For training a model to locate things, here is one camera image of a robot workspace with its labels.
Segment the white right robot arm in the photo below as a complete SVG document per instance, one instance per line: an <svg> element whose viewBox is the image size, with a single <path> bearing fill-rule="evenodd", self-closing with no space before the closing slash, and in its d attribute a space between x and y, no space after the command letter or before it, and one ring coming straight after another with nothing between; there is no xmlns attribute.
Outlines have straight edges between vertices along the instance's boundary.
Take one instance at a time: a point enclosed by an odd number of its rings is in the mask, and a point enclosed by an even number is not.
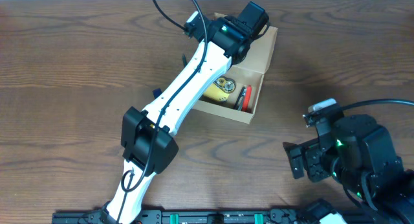
<svg viewBox="0 0 414 224"><path fill-rule="evenodd" d="M389 131L370 115L349 115L348 109L412 101L376 99L341 106L328 99L308 108L303 116L315 127L315 139L284 142L295 179L318 183L328 177L342 185L346 196L373 223L413 222L413 170L404 168Z"/></svg>

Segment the brown cardboard box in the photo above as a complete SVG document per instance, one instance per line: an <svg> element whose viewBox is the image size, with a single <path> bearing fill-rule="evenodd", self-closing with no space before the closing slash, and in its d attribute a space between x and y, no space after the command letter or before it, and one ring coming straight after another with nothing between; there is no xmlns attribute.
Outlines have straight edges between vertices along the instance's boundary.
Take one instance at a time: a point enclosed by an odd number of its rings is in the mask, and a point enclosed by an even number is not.
<svg viewBox="0 0 414 224"><path fill-rule="evenodd" d="M224 75L236 82L236 88L226 102L216 102L202 95L202 97L194 105L194 109L203 111L212 115L216 115L231 120L251 123L256 112L256 105L263 84L265 73L270 67L278 28L269 27L263 37L255 40L251 44L246 58L236 65L231 66ZM233 106L237 100L237 96L243 86L252 86L252 96L248 105L248 111L234 110Z"/></svg>

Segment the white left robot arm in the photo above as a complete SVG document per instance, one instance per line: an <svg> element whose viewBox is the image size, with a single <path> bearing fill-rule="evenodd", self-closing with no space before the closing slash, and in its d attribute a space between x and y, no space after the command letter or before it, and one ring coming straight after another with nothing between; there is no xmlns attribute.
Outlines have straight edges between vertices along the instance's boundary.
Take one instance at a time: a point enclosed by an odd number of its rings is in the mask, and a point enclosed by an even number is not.
<svg viewBox="0 0 414 224"><path fill-rule="evenodd" d="M124 172L114 198L102 209L102 223L132 223L154 176L176 156L174 140L182 121L205 90L242 62L253 41L265 33L268 14L250 2L237 16L209 20L196 10L184 31L199 45L180 74L154 101L139 111L130 107L122 119Z"/></svg>

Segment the black pen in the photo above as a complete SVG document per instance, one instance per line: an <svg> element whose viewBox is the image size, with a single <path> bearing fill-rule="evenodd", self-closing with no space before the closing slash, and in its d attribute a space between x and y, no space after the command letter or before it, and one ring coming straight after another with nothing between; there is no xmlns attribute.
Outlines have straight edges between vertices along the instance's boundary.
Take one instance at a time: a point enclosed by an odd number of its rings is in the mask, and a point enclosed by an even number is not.
<svg viewBox="0 0 414 224"><path fill-rule="evenodd" d="M187 61L186 56L185 56L185 54L184 54L184 53L182 54L182 63L183 63L183 67L184 67L184 68L185 68L185 67L187 66L187 64L188 64L188 61Z"/></svg>

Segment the correction tape dispenser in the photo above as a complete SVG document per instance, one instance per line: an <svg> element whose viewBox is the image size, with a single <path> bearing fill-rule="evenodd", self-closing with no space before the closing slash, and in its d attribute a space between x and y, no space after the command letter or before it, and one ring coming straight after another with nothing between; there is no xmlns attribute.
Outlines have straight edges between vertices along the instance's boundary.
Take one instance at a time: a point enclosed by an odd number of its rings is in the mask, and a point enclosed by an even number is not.
<svg viewBox="0 0 414 224"><path fill-rule="evenodd" d="M214 84L217 85L225 93L233 93L236 88L235 80L227 78L225 76L220 76L218 79L216 79L216 81L214 81Z"/></svg>

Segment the red black stapler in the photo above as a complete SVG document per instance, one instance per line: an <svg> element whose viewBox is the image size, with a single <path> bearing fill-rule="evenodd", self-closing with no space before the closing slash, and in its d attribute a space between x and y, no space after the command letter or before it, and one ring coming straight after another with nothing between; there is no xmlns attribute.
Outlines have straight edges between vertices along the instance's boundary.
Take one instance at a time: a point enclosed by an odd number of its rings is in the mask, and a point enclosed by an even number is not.
<svg viewBox="0 0 414 224"><path fill-rule="evenodd" d="M251 96L252 96L252 86L251 85L243 86L237 96L237 100L233 106L233 109L247 112Z"/></svg>

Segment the yellow sticky note pad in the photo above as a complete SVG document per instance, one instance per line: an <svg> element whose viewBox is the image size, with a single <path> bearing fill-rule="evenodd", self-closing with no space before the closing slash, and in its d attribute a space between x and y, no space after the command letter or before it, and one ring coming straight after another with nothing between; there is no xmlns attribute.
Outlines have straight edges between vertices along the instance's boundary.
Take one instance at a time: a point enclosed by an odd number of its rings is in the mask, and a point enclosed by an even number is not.
<svg viewBox="0 0 414 224"><path fill-rule="evenodd" d="M230 94L224 92L219 86L212 84L205 90L203 96L216 102L226 102Z"/></svg>

